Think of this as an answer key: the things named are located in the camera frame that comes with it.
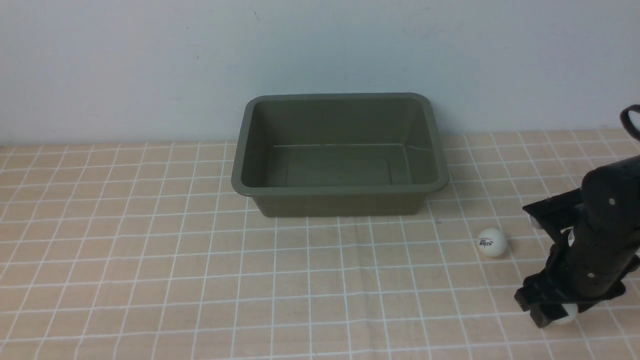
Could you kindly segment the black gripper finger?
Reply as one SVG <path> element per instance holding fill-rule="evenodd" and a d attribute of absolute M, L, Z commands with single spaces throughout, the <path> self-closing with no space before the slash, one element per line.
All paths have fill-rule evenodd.
<path fill-rule="evenodd" d="M 516 290 L 514 300 L 517 302 L 523 312 L 530 312 L 532 307 L 537 303 L 537 290 Z"/>

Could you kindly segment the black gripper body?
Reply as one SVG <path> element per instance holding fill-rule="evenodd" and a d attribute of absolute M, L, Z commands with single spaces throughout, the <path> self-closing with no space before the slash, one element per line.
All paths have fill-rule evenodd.
<path fill-rule="evenodd" d="M 542 271 L 533 275 L 527 276 L 522 282 L 520 290 L 537 290 L 538 299 L 537 304 L 543 303 L 550 305 L 558 304 L 570 304 L 576 303 L 578 305 L 579 312 L 586 312 L 587 310 L 599 305 L 601 302 L 614 300 L 618 297 L 624 296 L 627 292 L 626 285 L 618 279 L 615 281 L 611 289 L 609 289 L 604 295 L 594 298 L 588 298 L 577 294 L 573 290 L 569 289 L 567 285 L 553 280 L 549 275 L 549 270 L 554 268 L 558 263 L 557 246 L 553 244 L 550 247 L 549 256 L 545 262 L 545 267 Z"/>

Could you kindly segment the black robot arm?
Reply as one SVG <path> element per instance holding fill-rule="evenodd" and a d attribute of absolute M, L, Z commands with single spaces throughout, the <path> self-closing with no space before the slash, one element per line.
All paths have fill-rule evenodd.
<path fill-rule="evenodd" d="M 537 328 L 571 319 L 626 293 L 639 268 L 639 157 L 589 171 L 579 188 L 522 209 L 553 240 L 544 269 L 514 300 Z"/>

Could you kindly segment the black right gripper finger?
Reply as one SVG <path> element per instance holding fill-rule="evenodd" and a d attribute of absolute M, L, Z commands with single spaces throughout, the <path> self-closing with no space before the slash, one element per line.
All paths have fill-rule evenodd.
<path fill-rule="evenodd" d="M 562 304 L 534 304 L 530 307 L 530 317 L 542 329 L 552 322 L 566 317 L 566 310 Z"/>

